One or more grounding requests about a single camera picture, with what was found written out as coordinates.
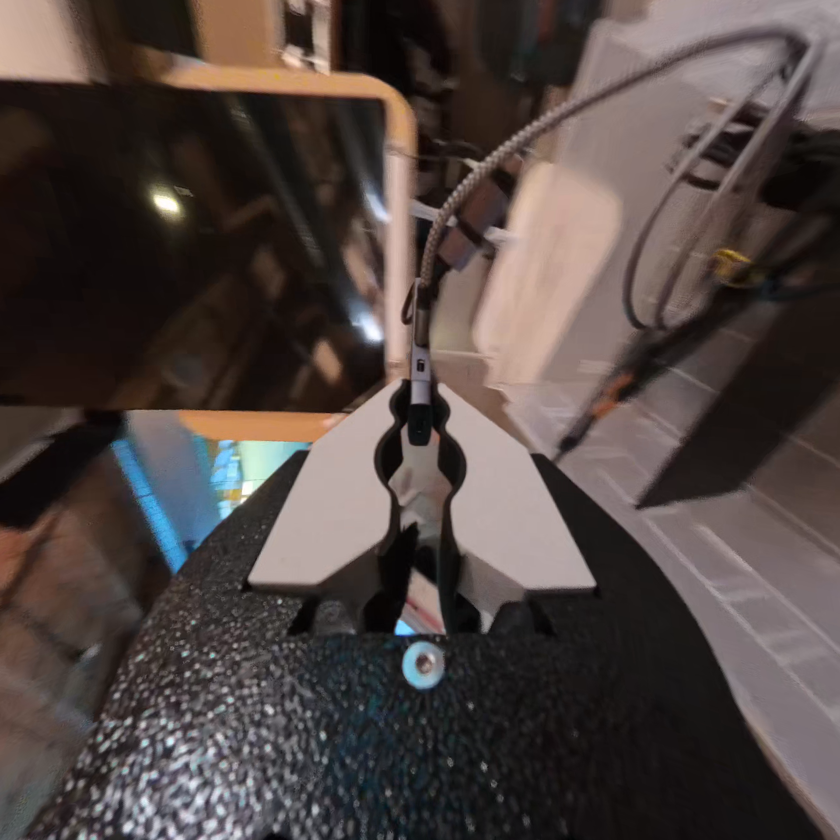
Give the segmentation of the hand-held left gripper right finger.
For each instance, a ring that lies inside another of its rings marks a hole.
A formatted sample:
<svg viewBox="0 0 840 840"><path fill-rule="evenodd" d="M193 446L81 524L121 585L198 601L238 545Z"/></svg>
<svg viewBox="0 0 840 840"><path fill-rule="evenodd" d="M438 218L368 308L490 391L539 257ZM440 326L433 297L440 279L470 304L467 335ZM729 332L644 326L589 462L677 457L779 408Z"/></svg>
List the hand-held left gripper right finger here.
<svg viewBox="0 0 840 840"><path fill-rule="evenodd" d="M459 598L486 632L505 605L593 595L594 575L529 450L447 385L436 388L433 420L449 484L436 561L444 630L469 630Z"/></svg>

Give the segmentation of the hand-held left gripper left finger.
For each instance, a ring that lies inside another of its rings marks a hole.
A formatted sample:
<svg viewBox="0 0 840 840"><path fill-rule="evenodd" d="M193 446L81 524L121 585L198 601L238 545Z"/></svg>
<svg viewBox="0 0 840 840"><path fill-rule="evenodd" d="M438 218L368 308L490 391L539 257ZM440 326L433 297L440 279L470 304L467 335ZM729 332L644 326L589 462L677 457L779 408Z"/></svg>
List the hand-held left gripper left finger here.
<svg viewBox="0 0 840 840"><path fill-rule="evenodd" d="M394 381L311 445L248 574L258 592L338 602L364 630L400 532L391 479L403 463L404 382Z"/></svg>

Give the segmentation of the clear plastic bin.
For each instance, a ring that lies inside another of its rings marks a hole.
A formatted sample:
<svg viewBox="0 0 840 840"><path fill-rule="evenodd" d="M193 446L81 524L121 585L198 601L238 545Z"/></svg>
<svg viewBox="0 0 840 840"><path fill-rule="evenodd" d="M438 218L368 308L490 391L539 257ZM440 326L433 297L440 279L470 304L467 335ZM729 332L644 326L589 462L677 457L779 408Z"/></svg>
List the clear plastic bin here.
<svg viewBox="0 0 840 840"><path fill-rule="evenodd" d="M546 455L638 338L687 327L716 291L735 313L669 351L641 392L598 421L560 468L632 533L674 584L771 757L827 800L838 787L838 294L778 301L756 259L790 217L759 204L812 94L834 98L838 11L829 2L685 3L676 21L591 32L570 97L681 50L726 44L658 71L555 132L552 162L623 202L605 267L544 379L502 385L508 413Z"/></svg>

